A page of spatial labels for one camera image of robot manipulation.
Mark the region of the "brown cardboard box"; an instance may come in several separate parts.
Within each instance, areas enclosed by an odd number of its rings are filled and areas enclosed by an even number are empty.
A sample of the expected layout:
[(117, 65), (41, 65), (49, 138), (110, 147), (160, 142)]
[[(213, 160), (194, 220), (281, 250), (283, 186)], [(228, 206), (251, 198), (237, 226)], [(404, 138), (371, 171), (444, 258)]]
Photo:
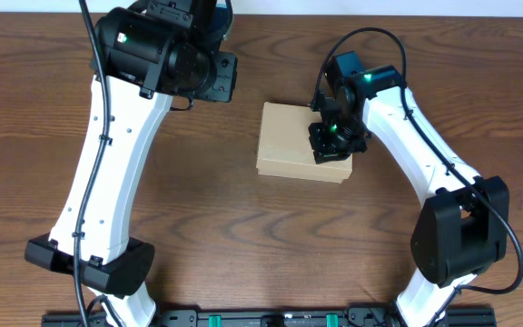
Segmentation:
[(321, 116), (304, 106), (266, 102), (262, 108), (256, 168), (259, 174), (342, 183), (352, 160), (315, 163), (308, 127)]

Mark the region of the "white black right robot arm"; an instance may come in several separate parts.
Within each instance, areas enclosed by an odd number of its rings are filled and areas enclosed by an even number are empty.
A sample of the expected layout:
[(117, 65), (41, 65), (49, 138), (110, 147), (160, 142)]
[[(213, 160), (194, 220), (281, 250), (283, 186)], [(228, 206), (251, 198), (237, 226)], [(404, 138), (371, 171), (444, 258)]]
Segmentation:
[(429, 326), (459, 286), (468, 286), (504, 258), (509, 190), (485, 179), (442, 140), (392, 65), (365, 69), (354, 52), (328, 60), (323, 71), (331, 96), (319, 92), (309, 126), (316, 164), (363, 153), (376, 135), (408, 177), (421, 204), (410, 239), (416, 264), (390, 318), (403, 326)]

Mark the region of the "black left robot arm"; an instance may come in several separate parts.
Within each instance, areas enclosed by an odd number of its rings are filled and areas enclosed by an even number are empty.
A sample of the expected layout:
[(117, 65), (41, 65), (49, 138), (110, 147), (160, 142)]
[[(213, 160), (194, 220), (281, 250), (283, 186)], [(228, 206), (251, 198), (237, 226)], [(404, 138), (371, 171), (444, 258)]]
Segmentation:
[(173, 100), (228, 103), (237, 58), (221, 50), (230, 1), (136, 1), (85, 20), (93, 59), (91, 110), (64, 209), (25, 259), (89, 289), (110, 326), (148, 326), (157, 307), (145, 283), (155, 249), (129, 233), (147, 154)]

